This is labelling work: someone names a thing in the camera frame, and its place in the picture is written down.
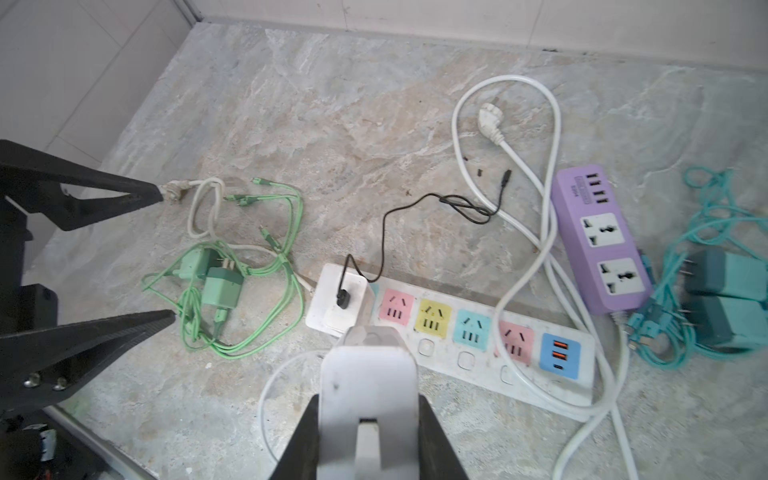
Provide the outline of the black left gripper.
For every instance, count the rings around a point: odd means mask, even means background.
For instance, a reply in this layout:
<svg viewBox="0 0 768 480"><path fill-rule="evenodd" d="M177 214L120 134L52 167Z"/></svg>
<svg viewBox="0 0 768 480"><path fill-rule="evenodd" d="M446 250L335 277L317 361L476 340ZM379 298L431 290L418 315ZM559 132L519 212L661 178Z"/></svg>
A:
<svg viewBox="0 0 768 480"><path fill-rule="evenodd" d="M22 283L27 216L1 202L1 476L96 479L102 460L43 412L172 325L171 310L57 325L58 297Z"/></svg>

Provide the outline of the white multicolour power strip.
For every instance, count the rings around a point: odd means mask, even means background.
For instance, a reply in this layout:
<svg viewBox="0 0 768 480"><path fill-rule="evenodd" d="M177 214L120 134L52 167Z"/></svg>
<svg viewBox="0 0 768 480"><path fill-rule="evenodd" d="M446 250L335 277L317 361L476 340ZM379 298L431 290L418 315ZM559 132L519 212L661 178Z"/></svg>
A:
<svg viewBox="0 0 768 480"><path fill-rule="evenodd" d="M490 306L386 277L370 286L375 299L369 324L395 328L420 366L556 412L521 383L507 363L513 360L549 395L581 407L592 404L595 342L590 335L505 312L499 322L505 348L499 350Z"/></svg>

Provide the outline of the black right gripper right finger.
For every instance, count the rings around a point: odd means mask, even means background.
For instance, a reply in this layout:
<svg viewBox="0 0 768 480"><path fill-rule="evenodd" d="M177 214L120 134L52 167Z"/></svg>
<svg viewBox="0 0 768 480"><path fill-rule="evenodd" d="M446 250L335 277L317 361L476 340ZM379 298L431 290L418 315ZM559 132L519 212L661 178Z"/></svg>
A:
<svg viewBox="0 0 768 480"><path fill-rule="evenodd" d="M424 395L419 395L418 447L420 480L469 479Z"/></svg>

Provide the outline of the light green cube charger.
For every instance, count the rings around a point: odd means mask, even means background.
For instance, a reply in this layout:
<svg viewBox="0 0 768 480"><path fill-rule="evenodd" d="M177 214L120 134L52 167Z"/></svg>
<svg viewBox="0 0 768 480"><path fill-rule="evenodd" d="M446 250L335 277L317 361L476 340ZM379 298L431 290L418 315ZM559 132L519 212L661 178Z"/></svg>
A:
<svg viewBox="0 0 768 480"><path fill-rule="evenodd" d="M210 268L221 263L219 253L205 247L195 247L184 254L172 274L181 280L204 281Z"/></svg>

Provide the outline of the white square charger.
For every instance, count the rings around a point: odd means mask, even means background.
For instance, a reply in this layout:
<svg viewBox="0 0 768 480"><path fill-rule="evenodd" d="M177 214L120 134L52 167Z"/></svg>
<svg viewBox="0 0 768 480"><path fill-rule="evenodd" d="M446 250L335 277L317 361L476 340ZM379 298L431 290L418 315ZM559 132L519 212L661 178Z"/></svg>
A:
<svg viewBox="0 0 768 480"><path fill-rule="evenodd" d="M399 332L354 326L326 354L319 479L417 479L417 364Z"/></svg>

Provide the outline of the white cube charger black plug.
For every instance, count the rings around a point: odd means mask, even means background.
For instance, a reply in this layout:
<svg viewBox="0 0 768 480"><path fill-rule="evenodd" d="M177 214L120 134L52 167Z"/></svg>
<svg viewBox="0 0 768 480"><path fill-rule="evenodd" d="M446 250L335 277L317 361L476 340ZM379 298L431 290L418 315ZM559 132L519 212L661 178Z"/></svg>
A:
<svg viewBox="0 0 768 480"><path fill-rule="evenodd" d="M307 327L334 337L371 322L375 295L361 275L326 263L305 317Z"/></svg>

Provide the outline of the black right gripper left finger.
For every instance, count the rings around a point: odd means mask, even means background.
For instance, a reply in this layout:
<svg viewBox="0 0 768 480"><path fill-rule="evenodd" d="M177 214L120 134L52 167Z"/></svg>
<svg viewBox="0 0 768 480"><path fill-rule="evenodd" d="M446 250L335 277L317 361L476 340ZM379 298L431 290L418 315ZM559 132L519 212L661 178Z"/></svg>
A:
<svg viewBox="0 0 768 480"><path fill-rule="evenodd" d="M319 459L319 395L305 408L270 480L316 480Z"/></svg>

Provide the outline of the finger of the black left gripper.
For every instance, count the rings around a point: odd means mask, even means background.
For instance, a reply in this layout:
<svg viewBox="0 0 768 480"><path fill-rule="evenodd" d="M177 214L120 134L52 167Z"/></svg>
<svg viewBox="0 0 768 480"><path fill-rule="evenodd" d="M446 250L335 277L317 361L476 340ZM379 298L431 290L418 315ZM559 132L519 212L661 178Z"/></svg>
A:
<svg viewBox="0 0 768 480"><path fill-rule="evenodd" d="M160 203L158 186L1 141L1 194L72 231Z"/></svg>

